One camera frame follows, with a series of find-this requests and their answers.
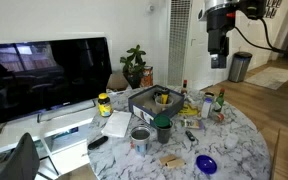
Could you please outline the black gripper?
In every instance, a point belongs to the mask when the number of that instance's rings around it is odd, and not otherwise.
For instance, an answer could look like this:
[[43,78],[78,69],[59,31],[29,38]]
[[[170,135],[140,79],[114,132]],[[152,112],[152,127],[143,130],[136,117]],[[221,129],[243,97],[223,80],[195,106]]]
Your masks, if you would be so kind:
[[229,54],[229,38],[222,36],[219,40],[212,40],[209,43],[212,69],[225,69],[227,56]]

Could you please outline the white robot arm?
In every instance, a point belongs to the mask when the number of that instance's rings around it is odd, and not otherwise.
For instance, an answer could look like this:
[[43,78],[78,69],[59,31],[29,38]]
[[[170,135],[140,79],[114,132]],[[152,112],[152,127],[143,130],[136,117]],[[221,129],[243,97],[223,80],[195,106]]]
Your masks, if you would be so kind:
[[204,0],[198,14],[206,22],[208,52],[212,69],[224,69],[229,54],[229,38],[226,34],[235,27],[236,12],[241,11],[248,19],[264,16],[266,0]]

